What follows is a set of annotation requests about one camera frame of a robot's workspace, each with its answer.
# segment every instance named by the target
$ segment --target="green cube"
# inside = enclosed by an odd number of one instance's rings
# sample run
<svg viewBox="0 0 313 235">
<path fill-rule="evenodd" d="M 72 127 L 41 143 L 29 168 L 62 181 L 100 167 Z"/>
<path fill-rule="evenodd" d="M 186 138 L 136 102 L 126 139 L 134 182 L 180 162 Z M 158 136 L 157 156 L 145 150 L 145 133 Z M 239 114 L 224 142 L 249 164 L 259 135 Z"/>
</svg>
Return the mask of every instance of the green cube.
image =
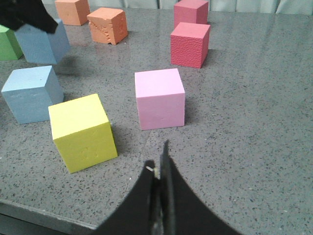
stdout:
<svg viewBox="0 0 313 235">
<path fill-rule="evenodd" d="M 14 31 L 0 25 L 0 60 L 18 60 L 22 55 Z"/>
</svg>

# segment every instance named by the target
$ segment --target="cube face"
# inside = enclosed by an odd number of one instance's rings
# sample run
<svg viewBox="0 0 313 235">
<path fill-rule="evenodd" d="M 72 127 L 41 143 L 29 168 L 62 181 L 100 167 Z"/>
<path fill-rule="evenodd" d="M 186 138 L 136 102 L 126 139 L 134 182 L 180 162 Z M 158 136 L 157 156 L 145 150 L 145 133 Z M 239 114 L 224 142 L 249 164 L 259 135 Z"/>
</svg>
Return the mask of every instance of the cube face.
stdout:
<svg viewBox="0 0 313 235">
<path fill-rule="evenodd" d="M 142 130 L 184 125 L 185 91 L 178 69 L 136 72 L 135 89 Z"/>
<path fill-rule="evenodd" d="M 23 55 L 14 32 L 0 25 L 0 60 L 18 60 Z"/>
<path fill-rule="evenodd" d="M 56 19 L 58 27 L 49 34 L 30 25 L 24 25 L 15 32 L 27 62 L 57 64 L 70 49 L 62 20 Z"/>
<path fill-rule="evenodd" d="M 64 24 L 81 26 L 88 21 L 88 0 L 56 0 L 55 6 Z"/>
<path fill-rule="evenodd" d="M 201 68 L 208 52 L 208 24 L 179 23 L 171 34 L 171 64 Z"/>
<path fill-rule="evenodd" d="M 52 137 L 70 173 L 117 157 L 97 94 L 49 107 Z"/>
<path fill-rule="evenodd" d="M 49 120 L 48 106 L 64 99 L 52 66 L 14 70 L 1 92 L 19 124 Z"/>
<path fill-rule="evenodd" d="M 174 28 L 180 22 L 207 24 L 208 1 L 181 0 L 174 5 Z"/>
<path fill-rule="evenodd" d="M 87 18 L 95 42 L 116 45 L 128 35 L 126 15 L 123 10 L 101 7 Z"/>
</svg>

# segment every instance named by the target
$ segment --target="gray curtain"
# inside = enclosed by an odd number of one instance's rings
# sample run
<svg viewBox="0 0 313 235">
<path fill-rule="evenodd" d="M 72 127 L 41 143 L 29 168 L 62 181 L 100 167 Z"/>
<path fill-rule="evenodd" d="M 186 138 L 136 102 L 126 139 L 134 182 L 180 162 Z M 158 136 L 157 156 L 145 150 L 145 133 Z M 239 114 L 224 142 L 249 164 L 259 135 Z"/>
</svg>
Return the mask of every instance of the gray curtain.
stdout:
<svg viewBox="0 0 313 235">
<path fill-rule="evenodd" d="M 89 0 L 93 6 L 173 9 L 178 0 Z M 54 0 L 43 0 L 54 3 Z M 313 0 L 210 0 L 211 11 L 313 14 Z"/>
</svg>

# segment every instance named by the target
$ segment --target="table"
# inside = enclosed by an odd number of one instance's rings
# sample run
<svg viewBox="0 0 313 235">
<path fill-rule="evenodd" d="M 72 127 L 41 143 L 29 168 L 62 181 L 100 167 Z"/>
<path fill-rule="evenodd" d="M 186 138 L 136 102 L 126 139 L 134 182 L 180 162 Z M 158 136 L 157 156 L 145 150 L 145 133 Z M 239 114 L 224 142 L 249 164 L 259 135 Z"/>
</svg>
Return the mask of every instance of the table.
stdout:
<svg viewBox="0 0 313 235">
<path fill-rule="evenodd" d="M 62 221 L 95 228 L 169 139 L 186 182 L 238 231 L 312 234 L 313 16 L 210 12 L 208 56 L 194 69 L 170 65 L 172 10 L 124 10 L 129 35 L 116 46 L 93 42 L 88 24 L 66 25 L 71 49 L 54 65 L 65 100 L 99 94 L 119 157 L 69 174 L 49 121 L 18 125 L 0 95 L 0 212 L 34 211 L 72 234 Z M 36 66 L 0 61 L 0 87 Z M 169 68 L 185 88 L 185 126 L 141 131 L 134 73 Z"/>
</svg>

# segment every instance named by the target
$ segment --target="orange cube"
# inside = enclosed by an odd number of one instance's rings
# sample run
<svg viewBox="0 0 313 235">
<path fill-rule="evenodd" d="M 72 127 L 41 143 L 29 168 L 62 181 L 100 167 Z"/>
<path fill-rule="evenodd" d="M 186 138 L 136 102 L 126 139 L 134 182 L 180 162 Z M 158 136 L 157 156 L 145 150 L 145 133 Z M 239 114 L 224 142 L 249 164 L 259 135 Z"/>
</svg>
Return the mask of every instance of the orange cube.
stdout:
<svg viewBox="0 0 313 235">
<path fill-rule="evenodd" d="M 121 9 L 101 7 L 87 18 L 95 42 L 116 45 L 128 35 L 126 15 Z"/>
<path fill-rule="evenodd" d="M 83 25 L 88 21 L 88 0 L 56 0 L 55 6 L 63 24 Z"/>
</svg>

